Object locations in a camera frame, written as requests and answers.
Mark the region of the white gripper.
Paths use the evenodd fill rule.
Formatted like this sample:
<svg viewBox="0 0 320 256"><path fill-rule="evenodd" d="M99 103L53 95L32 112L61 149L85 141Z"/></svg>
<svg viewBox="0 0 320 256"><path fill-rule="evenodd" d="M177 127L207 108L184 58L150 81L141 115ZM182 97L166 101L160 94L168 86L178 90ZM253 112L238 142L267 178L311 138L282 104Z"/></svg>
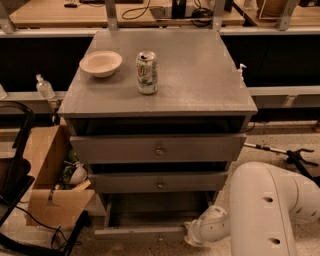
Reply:
<svg viewBox="0 0 320 256"><path fill-rule="evenodd" d="M228 213L211 205L197 219L186 222L184 240L194 247L207 246L228 236Z"/></svg>

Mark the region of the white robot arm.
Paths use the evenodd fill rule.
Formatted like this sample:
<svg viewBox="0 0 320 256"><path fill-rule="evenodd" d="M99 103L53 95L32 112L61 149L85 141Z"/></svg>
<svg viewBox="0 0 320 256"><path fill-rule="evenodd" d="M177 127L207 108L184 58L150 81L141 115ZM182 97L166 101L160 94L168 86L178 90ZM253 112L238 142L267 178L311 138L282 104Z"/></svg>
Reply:
<svg viewBox="0 0 320 256"><path fill-rule="evenodd" d="M230 238L232 256L297 256L292 225L320 216L320 188L310 178L262 162L233 173L229 210L211 205L187 222L185 241L204 246Z"/></svg>

